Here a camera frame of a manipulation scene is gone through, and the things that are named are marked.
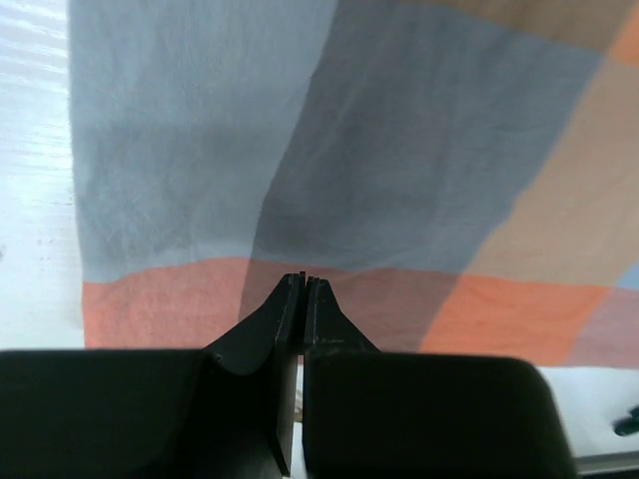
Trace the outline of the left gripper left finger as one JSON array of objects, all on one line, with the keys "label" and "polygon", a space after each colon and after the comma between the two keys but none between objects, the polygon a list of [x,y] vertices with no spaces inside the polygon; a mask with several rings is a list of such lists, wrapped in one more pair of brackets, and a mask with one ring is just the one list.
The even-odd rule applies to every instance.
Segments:
[{"label": "left gripper left finger", "polygon": [[288,475],[304,299],[288,274],[203,348],[3,352],[2,476]]}]

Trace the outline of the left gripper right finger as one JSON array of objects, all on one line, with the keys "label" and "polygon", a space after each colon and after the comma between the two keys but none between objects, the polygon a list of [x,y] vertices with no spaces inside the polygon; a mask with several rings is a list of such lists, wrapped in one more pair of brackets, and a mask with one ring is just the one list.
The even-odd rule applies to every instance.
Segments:
[{"label": "left gripper right finger", "polygon": [[550,388],[511,357],[378,350],[312,278],[303,449],[312,478],[573,478]]}]

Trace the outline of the checkered orange blue cloth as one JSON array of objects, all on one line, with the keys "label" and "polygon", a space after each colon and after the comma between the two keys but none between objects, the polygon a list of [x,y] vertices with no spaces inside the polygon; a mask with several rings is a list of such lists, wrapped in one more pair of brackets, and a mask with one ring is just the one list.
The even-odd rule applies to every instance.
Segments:
[{"label": "checkered orange blue cloth", "polygon": [[634,1],[73,1],[90,347],[280,277],[379,348],[638,364]]}]

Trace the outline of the gold fork green handle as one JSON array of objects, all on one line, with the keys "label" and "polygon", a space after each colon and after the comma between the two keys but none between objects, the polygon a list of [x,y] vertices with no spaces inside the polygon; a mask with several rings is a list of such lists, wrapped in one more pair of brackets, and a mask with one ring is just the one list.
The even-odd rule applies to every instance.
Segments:
[{"label": "gold fork green handle", "polygon": [[639,433],[639,407],[635,406],[628,411],[628,415],[618,420],[613,427],[617,436],[627,437]]}]

